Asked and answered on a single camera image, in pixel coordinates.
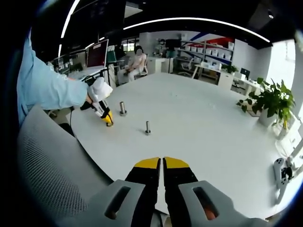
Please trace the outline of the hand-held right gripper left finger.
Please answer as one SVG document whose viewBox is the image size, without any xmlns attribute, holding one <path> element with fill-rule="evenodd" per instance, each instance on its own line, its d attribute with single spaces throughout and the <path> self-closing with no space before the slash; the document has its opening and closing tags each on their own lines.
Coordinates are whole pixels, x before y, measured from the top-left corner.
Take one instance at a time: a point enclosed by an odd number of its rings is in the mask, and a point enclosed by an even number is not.
<svg viewBox="0 0 303 227">
<path fill-rule="evenodd" d="M 88 208 L 60 227 L 149 227 L 157 202 L 161 158 L 139 161 L 124 180 L 93 196 Z"/>
</svg>

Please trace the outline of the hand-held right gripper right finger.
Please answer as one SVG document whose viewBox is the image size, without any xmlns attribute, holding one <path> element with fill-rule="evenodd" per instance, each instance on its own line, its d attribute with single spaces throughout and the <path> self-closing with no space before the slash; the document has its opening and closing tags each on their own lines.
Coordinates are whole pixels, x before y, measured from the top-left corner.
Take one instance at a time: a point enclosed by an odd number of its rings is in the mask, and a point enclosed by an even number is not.
<svg viewBox="0 0 303 227">
<path fill-rule="evenodd" d="M 268 227 L 238 212 L 233 201 L 208 181 L 199 181 L 189 165 L 163 158 L 165 202 L 174 227 Z"/>
</svg>

